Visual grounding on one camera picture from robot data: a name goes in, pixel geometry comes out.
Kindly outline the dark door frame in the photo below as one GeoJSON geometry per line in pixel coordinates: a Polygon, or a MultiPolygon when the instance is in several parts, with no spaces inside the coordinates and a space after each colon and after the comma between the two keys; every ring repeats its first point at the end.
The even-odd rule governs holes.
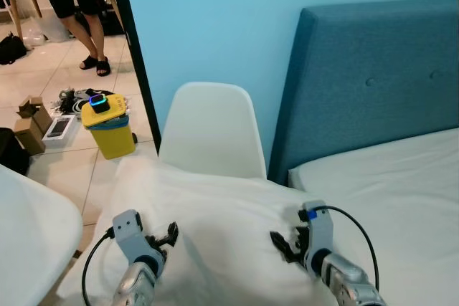
{"type": "Polygon", "coordinates": [[[133,16],[134,10],[131,8],[131,0],[116,1],[118,5],[115,5],[115,7],[119,11],[121,26],[126,34],[129,53],[131,53],[133,66],[138,79],[138,86],[140,87],[142,100],[148,117],[148,125],[150,125],[152,139],[156,152],[158,153],[161,147],[161,130],[158,126],[155,104],[152,100],[150,84],[148,83],[148,75],[141,50],[140,37],[138,37],[138,32],[136,30],[136,21],[133,16]]]}

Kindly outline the clear plastic bag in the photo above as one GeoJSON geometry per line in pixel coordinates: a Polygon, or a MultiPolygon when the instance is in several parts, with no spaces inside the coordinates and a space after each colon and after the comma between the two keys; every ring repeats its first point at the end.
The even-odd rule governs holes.
{"type": "Polygon", "coordinates": [[[31,18],[22,27],[22,39],[27,47],[49,43],[65,43],[72,39],[65,25],[56,18],[31,18]]]}

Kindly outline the white mattress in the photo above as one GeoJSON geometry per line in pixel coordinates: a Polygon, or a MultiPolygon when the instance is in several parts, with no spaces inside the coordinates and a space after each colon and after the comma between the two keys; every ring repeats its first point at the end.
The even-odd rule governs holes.
{"type": "Polygon", "coordinates": [[[331,205],[335,252],[388,306],[458,306],[457,129],[325,156],[289,184],[331,205]]]}

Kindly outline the yellow waste bin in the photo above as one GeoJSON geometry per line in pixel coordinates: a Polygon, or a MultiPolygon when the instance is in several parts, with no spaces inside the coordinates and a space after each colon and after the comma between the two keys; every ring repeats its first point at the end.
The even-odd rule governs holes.
{"type": "Polygon", "coordinates": [[[99,151],[105,159],[112,160],[132,154],[137,139],[129,126],[129,106],[123,95],[108,95],[111,109],[96,114],[87,103],[81,107],[81,121],[95,139],[99,151]]]}

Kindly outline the black backpack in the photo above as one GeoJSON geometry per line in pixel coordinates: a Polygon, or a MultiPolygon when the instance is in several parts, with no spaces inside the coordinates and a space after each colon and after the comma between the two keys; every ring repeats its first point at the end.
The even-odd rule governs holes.
{"type": "Polygon", "coordinates": [[[15,63],[19,58],[26,57],[27,48],[21,37],[9,33],[0,40],[0,66],[15,63]]]}

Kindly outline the blue upholstered headboard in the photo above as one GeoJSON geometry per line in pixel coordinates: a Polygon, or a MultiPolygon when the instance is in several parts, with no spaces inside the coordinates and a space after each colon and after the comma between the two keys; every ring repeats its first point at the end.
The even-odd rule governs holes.
{"type": "Polygon", "coordinates": [[[403,0],[304,8],[267,178],[359,148],[459,125],[458,8],[403,0]]]}

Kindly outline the white flat box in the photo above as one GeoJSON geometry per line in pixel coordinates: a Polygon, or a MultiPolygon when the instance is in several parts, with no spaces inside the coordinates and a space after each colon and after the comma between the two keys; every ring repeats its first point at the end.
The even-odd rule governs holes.
{"type": "Polygon", "coordinates": [[[42,137],[42,142],[45,145],[62,145],[67,140],[68,133],[75,123],[78,123],[78,118],[75,114],[62,114],[55,117],[42,137]]]}

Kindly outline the white pillow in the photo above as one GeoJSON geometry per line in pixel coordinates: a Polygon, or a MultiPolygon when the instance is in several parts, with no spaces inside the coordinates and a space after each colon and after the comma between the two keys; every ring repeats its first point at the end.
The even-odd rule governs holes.
{"type": "Polygon", "coordinates": [[[330,290],[285,262],[269,231],[291,236],[307,194],[256,178],[180,171],[144,156],[124,158],[112,196],[85,253],[56,293],[62,306],[111,306],[127,258],[103,234],[113,217],[136,210],[148,234],[177,223],[179,237],[151,306],[337,306],[330,290]]]}

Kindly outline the brown cardboard box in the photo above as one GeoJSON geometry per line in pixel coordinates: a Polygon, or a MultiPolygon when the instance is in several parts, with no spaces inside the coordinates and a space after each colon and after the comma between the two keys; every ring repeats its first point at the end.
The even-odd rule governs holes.
{"type": "Polygon", "coordinates": [[[14,136],[29,155],[43,154],[46,151],[43,137],[48,132],[52,119],[42,97],[27,96],[19,104],[16,113],[19,114],[19,119],[14,123],[14,136]]]}

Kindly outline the black fabric bag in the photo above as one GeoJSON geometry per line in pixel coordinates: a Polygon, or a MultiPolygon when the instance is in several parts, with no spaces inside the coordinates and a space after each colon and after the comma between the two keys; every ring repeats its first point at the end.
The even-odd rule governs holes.
{"type": "Polygon", "coordinates": [[[30,167],[30,154],[16,138],[10,128],[0,127],[0,165],[23,176],[27,175],[30,167]]]}

